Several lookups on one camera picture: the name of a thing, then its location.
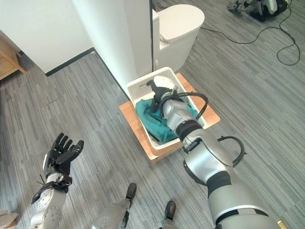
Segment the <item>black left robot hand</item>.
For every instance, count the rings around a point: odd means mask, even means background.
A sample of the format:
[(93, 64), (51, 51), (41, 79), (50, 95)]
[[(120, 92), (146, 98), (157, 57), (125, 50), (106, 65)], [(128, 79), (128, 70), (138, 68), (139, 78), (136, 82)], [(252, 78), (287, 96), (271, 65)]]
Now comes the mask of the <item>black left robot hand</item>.
[(80, 155), (84, 141), (80, 140), (73, 145), (73, 141), (64, 133), (59, 133), (51, 149), (45, 155), (42, 170), (46, 178), (52, 173), (70, 174), (71, 162)]

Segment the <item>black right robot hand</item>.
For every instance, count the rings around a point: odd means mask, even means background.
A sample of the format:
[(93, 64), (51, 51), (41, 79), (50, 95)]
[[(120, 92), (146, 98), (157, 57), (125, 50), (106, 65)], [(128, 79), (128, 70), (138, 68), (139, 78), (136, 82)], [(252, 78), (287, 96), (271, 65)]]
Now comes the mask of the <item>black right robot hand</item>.
[(159, 104), (163, 98), (177, 94), (177, 86), (174, 84), (173, 80), (165, 76), (157, 75), (153, 79), (149, 80), (146, 85), (150, 86), (154, 92), (150, 106), (150, 111), (153, 113), (159, 110)]

